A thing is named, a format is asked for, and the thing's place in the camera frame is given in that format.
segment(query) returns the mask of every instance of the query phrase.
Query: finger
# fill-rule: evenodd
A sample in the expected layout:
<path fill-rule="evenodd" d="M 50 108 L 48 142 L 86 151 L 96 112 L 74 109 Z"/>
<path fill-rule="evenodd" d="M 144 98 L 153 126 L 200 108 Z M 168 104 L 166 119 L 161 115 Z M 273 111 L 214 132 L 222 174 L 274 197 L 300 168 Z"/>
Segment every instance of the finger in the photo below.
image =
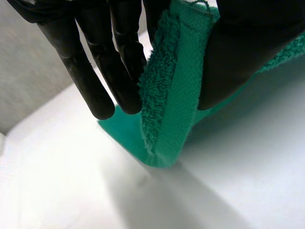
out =
<path fill-rule="evenodd" d="M 143 46 L 139 43 L 141 0 L 109 1 L 116 44 L 133 83 L 137 84 L 146 66 Z"/>
<path fill-rule="evenodd" d="M 171 0 L 143 0 L 146 12 L 146 24 L 151 44 L 158 29 L 158 21 L 164 10 L 169 8 Z"/>
<path fill-rule="evenodd" d="M 137 86 L 132 82 L 112 42 L 111 18 L 108 4 L 101 2 L 77 15 L 77 22 L 103 77 L 118 105 L 127 114 L 136 114 L 142 103 Z"/>
<path fill-rule="evenodd" d="M 110 118 L 114 104 L 82 48 L 74 17 L 59 18 L 38 27 L 56 49 L 92 114 L 98 119 Z"/>
<path fill-rule="evenodd" d="M 235 93 L 305 30 L 303 15 L 298 20 L 283 18 L 289 15 L 288 2 L 287 7 L 274 5 L 272 13 L 267 14 L 263 0 L 218 3 L 221 18 L 212 28 L 205 50 L 199 110 L 211 108 Z M 295 3 L 305 9 L 303 2 Z"/>

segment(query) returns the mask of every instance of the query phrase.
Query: white surface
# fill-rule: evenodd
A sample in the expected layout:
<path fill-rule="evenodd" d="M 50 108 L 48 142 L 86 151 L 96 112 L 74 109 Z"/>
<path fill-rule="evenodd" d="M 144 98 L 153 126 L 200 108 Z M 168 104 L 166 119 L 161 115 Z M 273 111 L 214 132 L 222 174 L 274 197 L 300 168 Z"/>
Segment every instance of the white surface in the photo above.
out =
<path fill-rule="evenodd" d="M 197 125 L 171 169 L 139 164 L 69 87 L 8 134 L 0 227 L 304 229 L 304 63 L 258 77 Z"/>

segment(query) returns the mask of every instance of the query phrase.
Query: green towel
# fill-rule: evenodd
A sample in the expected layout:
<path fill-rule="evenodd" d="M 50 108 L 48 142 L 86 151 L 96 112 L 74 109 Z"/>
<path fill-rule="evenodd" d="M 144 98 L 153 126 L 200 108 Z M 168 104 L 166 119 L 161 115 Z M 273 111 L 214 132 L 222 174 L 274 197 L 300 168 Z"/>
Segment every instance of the green towel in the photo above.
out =
<path fill-rule="evenodd" d="M 204 50 L 218 18 L 218 9 L 210 8 L 207 3 L 172 0 L 170 10 L 160 19 L 153 51 L 141 77 L 142 112 L 127 115 L 117 107 L 111 119 L 99 121 L 109 135 L 144 164 L 172 166 L 192 126 L 231 102 L 251 83 L 250 80 L 229 99 L 209 110 L 196 110 Z M 302 34 L 259 72 L 305 53 L 304 44 L 305 34 Z"/>

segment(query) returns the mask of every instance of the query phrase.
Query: gray wall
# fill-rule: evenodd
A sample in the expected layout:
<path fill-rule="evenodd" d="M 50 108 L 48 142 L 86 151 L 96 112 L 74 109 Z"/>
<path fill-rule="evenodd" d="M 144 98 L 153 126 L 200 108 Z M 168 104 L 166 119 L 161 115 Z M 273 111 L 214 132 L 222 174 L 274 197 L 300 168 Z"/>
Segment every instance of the gray wall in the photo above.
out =
<path fill-rule="evenodd" d="M 141 17 L 140 32 L 146 29 Z M 87 45 L 84 45 L 92 61 Z M 72 81 L 56 51 L 35 24 L 0 1 L 0 132 L 42 106 Z"/>

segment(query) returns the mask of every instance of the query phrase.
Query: gloved hand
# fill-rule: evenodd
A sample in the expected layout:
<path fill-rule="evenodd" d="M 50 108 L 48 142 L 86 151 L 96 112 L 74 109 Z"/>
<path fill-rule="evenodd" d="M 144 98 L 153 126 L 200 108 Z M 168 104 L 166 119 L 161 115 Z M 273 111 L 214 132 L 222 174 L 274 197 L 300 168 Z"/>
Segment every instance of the gloved hand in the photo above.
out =
<path fill-rule="evenodd" d="M 141 0 L 8 0 L 29 22 L 37 23 L 98 119 L 114 105 L 93 71 L 75 19 L 122 110 L 141 109 L 138 80 L 146 65 L 138 42 Z M 143 0 L 151 42 L 170 0 Z M 305 1 L 217 0 L 220 19 L 205 50 L 198 109 L 223 101 L 305 30 Z M 112 43 L 111 18 L 119 53 Z"/>
<path fill-rule="evenodd" d="M 141 110 L 138 82 L 146 65 L 139 43 L 141 0 L 8 0 L 27 21 L 37 23 L 56 49 L 71 78 L 98 119 L 114 114 L 114 104 L 94 72 L 80 42 L 76 21 L 93 58 L 115 97 L 128 114 Z M 146 0 L 153 39 L 157 21 L 169 0 Z M 118 52 L 112 42 L 112 26 Z"/>

